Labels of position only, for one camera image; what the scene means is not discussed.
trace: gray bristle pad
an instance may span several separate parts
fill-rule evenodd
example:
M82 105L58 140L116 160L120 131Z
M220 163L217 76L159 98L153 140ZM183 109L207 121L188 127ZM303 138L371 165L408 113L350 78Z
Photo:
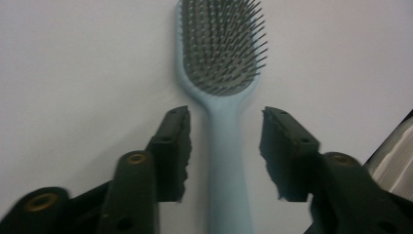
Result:
M183 62L191 82L214 96L243 91L266 58L254 0L182 0Z

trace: metal screw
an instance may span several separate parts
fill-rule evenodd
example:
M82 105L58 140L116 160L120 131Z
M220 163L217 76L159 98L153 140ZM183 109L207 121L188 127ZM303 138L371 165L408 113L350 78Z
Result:
M146 160L146 155L144 154L133 154L129 156L128 163L129 164L141 164Z
M57 201L55 193L44 193L30 199L24 206L28 212L40 212Z

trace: hairbrush head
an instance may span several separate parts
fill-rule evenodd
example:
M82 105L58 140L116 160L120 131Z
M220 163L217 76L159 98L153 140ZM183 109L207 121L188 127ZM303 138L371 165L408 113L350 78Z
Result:
M183 65L190 81L214 96L235 95L266 58L264 20L254 0L182 0Z

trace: hairbrush bristle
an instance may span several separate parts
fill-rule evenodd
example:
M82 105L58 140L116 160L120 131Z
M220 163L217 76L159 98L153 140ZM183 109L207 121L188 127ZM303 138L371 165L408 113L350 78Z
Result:
M195 86L230 96L259 74L268 50L259 5L255 0L182 0L183 63Z

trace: bolt hole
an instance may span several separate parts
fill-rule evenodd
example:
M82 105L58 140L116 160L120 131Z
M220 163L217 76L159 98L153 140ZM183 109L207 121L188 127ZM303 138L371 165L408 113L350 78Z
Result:
M133 154L128 158L129 164L140 164L146 160L146 155L144 154Z
M127 231L133 227L133 221L130 217L126 216L121 218L116 225L118 230L120 231Z
M343 155L333 155L332 159L334 159L336 163L339 163L343 166L351 166L355 163L354 159Z
M41 194L30 199L26 203L25 209L29 212L40 212L53 205L56 201L57 195L55 193Z
M379 221L377 226L386 233L397 233L397 227L388 221Z

